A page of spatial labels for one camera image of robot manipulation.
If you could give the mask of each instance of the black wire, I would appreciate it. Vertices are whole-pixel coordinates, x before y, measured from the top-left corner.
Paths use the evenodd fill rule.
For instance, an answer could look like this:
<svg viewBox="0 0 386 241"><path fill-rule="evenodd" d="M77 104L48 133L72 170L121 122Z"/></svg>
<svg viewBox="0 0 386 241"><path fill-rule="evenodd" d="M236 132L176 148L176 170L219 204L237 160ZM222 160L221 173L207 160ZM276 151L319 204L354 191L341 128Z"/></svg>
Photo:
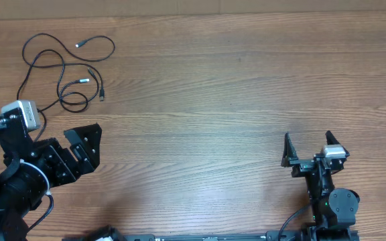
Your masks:
<svg viewBox="0 0 386 241"><path fill-rule="evenodd" d="M101 73L99 73L99 71L91 66L90 64L85 64L85 63L66 63L64 61L64 58L55 50L43 50L41 51L40 53L38 53L34 60L32 61L32 63L29 63L26 58L25 58L25 49L26 49L26 45L28 45L28 43L35 37L38 37L40 35L44 35L44 36L48 36L48 37L51 37L53 38L54 40L56 40L72 57L78 59L78 60L82 60L82 61L85 61L85 62L100 62L100 61L103 61L103 60L106 60L107 58L109 58L115 51L115 43L114 41L107 37L107 36L103 36L103 35L98 35L98 36L94 36L94 37L91 37L91 38L88 38L84 41L82 41L82 44L85 44L86 42L92 40L92 39L95 39L95 38L105 38L107 40L109 40L112 45L113 45L113 49L111 50L111 53L109 55L107 55L106 57L103 57L103 58L99 58L99 59L96 59L96 60L89 60L89 59L85 59L85 58L81 58L75 54L73 54L71 51L68 50L68 48L56 37L48 34L48 33L38 33L38 34L35 34L33 35L32 37L30 37L26 42L25 44L23 45L23 48L22 48L22 51L21 51L21 56L23 58L23 61L29 65L29 70L27 71L27 74L26 74L26 77L25 77L25 80L22 82L21 86L19 87L19 90L17 91L17 96L16 96L16 99L19 100L19 96L20 96L20 92L21 92L21 89L25 86L26 82L29 80L29 75L31 74L31 71L32 71L32 68L55 68L55 67L62 67L61 69L61 73L60 73L60 76L59 76L59 79L58 79L58 83L56 85L56 94L58 95L58 99L55 100L53 103L49 104L47 107L44 107L42 109L39 109L38 108L38 112L42 114L43 118L44 118L44 124L43 124L43 127L41 129L41 131L38 133L37 137L35 138L34 141L37 141L41 135L43 134L43 132L45 131L46 127L47 127L47 118L46 116L44 115L44 111L49 109L50 107L54 106L55 104L57 104L58 102L60 103L60 105L62 106L63 109L67 110L68 112L71 112L71 113L79 113L79 112L83 112L87 109L88 107L88 103L93 100L97 94L99 93L99 81L97 79L97 77L93 74L93 72L90 70L89 74L92 76L92 78L94 79L94 81L96 82L96 92L90 97L90 98L87 98L87 96L85 96L84 94L80 93L80 92L69 92L69 93L66 93L64 94L64 91L65 89L67 89L67 87L73 85L73 84L79 84L80 81L79 80L75 80L75 81L71 81L67 84L65 84L61 90L60 89L60 83L62 81L62 77L64 75L64 72L65 72L65 67L66 66L87 66L88 68L91 68L93 69L99 76L99 79L101 81L101 92L102 92L102 95L103 95L103 88L104 88L104 83L103 83L103 79L102 79L102 76L101 76ZM52 64L52 65L47 65L47 66L39 66L39 65L35 65L35 62L38 60L38 58L40 58L42 56L43 53L46 53L46 52L52 52L52 53L55 53L56 55L59 56L60 60L61 60L61 64ZM68 101L65 101L64 98L69 96L69 95L72 95L72 94L77 94L77 95L80 95L81 97L84 98L83 101L81 102L68 102ZM84 104L84 107L81 108L80 110L70 110L69 108L67 108L66 106L74 106L74 105L82 105Z"/></svg>
<svg viewBox="0 0 386 241"><path fill-rule="evenodd" d="M295 217L297 217L298 215L304 213L308 208L309 206L311 205L311 203L309 203L308 205L300 208L297 212L295 212L294 214L292 214L288 219L287 221L285 221L285 223L282 225L281 229L279 230L279 233L278 233L278 241L281 241L281 235L282 235L282 232L284 231L285 227L288 225L288 223L294 219Z"/></svg>
<svg viewBox="0 0 386 241"><path fill-rule="evenodd" d="M53 200L53 197L51 194L47 195L48 196L48 199L50 200L50 204L48 205L48 209L47 211L41 216L41 218L39 218L36 222L34 222L34 224L32 224L28 229L27 231L31 231L33 228L35 228L35 226L37 226L38 224L40 224L40 222L42 220L44 220L44 218L46 218L50 212L53 210L53 207L54 207L54 200Z"/></svg>

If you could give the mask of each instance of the black cable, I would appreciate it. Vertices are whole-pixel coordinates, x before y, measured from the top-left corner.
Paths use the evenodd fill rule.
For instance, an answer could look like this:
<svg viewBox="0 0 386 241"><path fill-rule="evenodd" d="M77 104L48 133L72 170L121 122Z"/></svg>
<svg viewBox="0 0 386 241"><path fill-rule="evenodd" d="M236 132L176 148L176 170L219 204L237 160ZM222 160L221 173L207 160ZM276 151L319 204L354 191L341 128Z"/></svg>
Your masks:
<svg viewBox="0 0 386 241"><path fill-rule="evenodd" d="M279 233L278 233L278 241L281 241L281 235L282 235L282 232L284 231L285 227L288 225L288 223L294 219L295 217L297 217L298 215L304 213L308 208L309 206L311 205L311 203L309 203L308 205L300 208L297 212L295 212L294 214L292 214L288 219L287 221L285 221L285 223L282 225L281 229L279 230Z"/></svg>
<svg viewBox="0 0 386 241"><path fill-rule="evenodd" d="M42 114L43 118L44 118L44 124L43 124L43 127L41 129L41 131L38 133L37 137L35 138L34 141L37 141L41 135L43 134L43 132L45 131L46 129L46 126L47 126L47 118L46 116L44 115L44 111L49 109L50 107L54 106L56 103L60 103L60 105L62 106L63 109L67 110L68 112L71 112L71 113L79 113L79 112L83 112L87 109L88 107L88 103L93 100L97 94L99 93L99 98L101 101L104 100L104 97L105 97L105 91L104 91L104 83L103 83L103 79L102 79L102 76L101 74L99 73L99 71L91 66L90 64L85 64L85 63L66 63L64 61L64 58L55 50L43 50L41 51L40 53L38 53L34 60L32 61L32 63L29 63L26 58L25 58L25 49L26 49L26 45L28 45L28 43L35 37L38 37L40 35L44 35L44 36L48 36L48 37L51 37L53 38L54 40L56 40L72 57L78 59L78 60L82 60L82 61L85 61L85 62L100 62L100 61L103 61L103 60L106 60L107 58L109 58L115 51L115 43L114 41L107 37L107 36L103 36L103 35L98 35L98 36L94 36L94 37L90 37L86 40L83 40L81 41L80 43L76 44L76 47L79 48L81 46L83 46L85 43L87 43L88 41L92 40L92 39L96 39L96 38L105 38L107 40L109 40L112 45L113 45L113 49L111 50L111 53L103 58L99 58L99 59L96 59L96 60L89 60L89 59L85 59L85 58L81 58L75 54L73 54L71 51L68 50L68 48L56 37L48 34L48 33L38 33L38 34L35 34L33 35L32 37L30 37L26 42L25 44L23 45L23 48L22 48L22 51L21 51L21 56L23 58L23 61L29 65L29 70L27 71L27 74L26 74L26 77L25 77L25 80L22 82L22 84L20 85L19 87L19 90L17 91L17 96L16 96L16 99L19 100L19 95L20 95L20 92L21 92L21 89L25 86L26 82L28 81L29 79L29 75L31 74L31 71L32 71L32 68L55 68L55 67L62 67L61 69L61 73L60 73L60 76L59 76L59 79L58 79L58 83L56 85L56 94L58 95L58 99L55 100L53 103L51 103L50 105L48 105L47 107L44 107L42 109L39 109L38 108L38 112ZM38 60L38 58L41 57L41 55L43 53L46 53L46 52L53 52L55 53L56 55L59 56L59 58L61 59L61 64L52 64L52 65L47 65L47 66L38 66L38 65L35 65L35 62ZM67 87L73 85L73 84L80 84L80 83L83 83L83 82L88 82L88 80L75 80L75 81L71 81L67 84L65 84L61 90L60 89L60 83L62 81L62 77L64 75L64 72L65 72L65 67L66 66L87 66L87 70L88 70L88 73L92 76L92 78L94 79L94 81L96 82L96 92L90 97L90 98L87 98L87 96L85 96L84 94L80 93L80 92L76 92L76 91L73 91L73 92L69 92L69 93L66 93L64 94L64 91L65 89L67 89ZM99 76L99 79L101 81L101 87L99 86L99 81L97 79L97 77L95 76L95 74L93 73L93 71L91 70L93 69ZM77 94L77 95L80 95L81 97L84 98L83 101L81 102L68 102L68 101L65 101L64 98L69 96L69 95L72 95L72 94ZM67 108L66 106L74 106L74 105L82 105L84 104L84 107L81 108L80 110L70 110L69 108Z"/></svg>
<svg viewBox="0 0 386 241"><path fill-rule="evenodd" d="M14 173L17 172L17 170L20 167L20 157L17 152L12 151L12 159L10 164L7 166L7 168L0 174L0 183L4 183L4 181L7 181L10 177L14 175Z"/></svg>
<svg viewBox="0 0 386 241"><path fill-rule="evenodd" d="M36 222L34 222L34 224L32 224L28 229L27 231L31 231L33 228L35 228L35 226L37 226L38 224L40 224L40 222L42 220L44 220L44 218L46 218L50 212L53 210L53 207L54 207L54 200L53 200L53 197L52 197L52 194L46 194L48 196L48 199L50 200L50 204L48 205L48 209L47 211L41 216L41 218L39 218Z"/></svg>

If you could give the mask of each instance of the cable connector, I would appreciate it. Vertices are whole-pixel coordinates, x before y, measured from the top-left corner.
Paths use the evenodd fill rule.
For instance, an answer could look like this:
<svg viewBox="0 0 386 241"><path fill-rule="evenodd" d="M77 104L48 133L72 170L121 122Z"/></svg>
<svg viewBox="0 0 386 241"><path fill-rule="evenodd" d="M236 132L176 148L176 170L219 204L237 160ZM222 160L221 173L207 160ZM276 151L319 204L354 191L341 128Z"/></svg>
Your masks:
<svg viewBox="0 0 386 241"><path fill-rule="evenodd" d="M94 72L89 68L87 67L87 72L93 77L93 78L97 78L97 76L95 76Z"/></svg>
<svg viewBox="0 0 386 241"><path fill-rule="evenodd" d="M104 97L105 97L105 91L104 91L104 87L102 86L101 90L99 90L99 100L104 101Z"/></svg>
<svg viewBox="0 0 386 241"><path fill-rule="evenodd" d="M79 42L78 44L76 44L75 47L79 48L79 47L83 46L85 43L87 43L87 41L88 41L88 39L83 40L83 41Z"/></svg>

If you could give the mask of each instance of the wooden table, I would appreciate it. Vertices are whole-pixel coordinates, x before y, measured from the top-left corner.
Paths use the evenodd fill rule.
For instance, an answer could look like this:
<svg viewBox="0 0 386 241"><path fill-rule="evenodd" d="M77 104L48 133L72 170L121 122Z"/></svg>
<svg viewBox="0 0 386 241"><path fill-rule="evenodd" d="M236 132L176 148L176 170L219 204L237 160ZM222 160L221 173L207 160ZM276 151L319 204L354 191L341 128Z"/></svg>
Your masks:
<svg viewBox="0 0 386 241"><path fill-rule="evenodd" d="M110 50L104 40L73 48L93 35L111 37L117 49L94 64L104 102L80 114L46 111L44 137L65 147L63 130L99 123L101 165L52 190L54 211L30 240L105 224L125 234L277 230L308 201L304 179L280 167L283 135L290 131L307 158L327 130L352 154L334 183L361 196L354 229L362 240L386 240L386 12L0 21L0 108L25 78L23 43L42 31L86 58ZM27 59L46 48L74 61L45 37L28 46ZM59 73L33 70L22 98L51 103ZM64 82L87 76L69 66ZM91 94L93 86L76 88Z"/></svg>

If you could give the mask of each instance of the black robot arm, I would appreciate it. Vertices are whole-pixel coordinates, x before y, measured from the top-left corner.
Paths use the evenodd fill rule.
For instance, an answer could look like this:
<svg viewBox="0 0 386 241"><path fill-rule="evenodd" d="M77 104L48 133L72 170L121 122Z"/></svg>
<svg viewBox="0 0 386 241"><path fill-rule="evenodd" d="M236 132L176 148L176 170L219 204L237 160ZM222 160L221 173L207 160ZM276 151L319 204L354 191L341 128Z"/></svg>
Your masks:
<svg viewBox="0 0 386 241"><path fill-rule="evenodd" d="M99 165L101 128L98 124L64 131L70 149L55 138L32 141L29 132L40 127L35 103L18 100L0 114L0 144L7 168L0 174L0 241L25 240L23 217L35 210L50 189L75 182Z"/></svg>
<svg viewBox="0 0 386 241"><path fill-rule="evenodd" d="M282 167L292 167L292 177L305 177L315 223L304 224L300 240L359 240L349 227L355 224L360 197L352 190L334 188L332 174L344 169L349 152L327 131L327 145L312 159L299 159L285 134Z"/></svg>

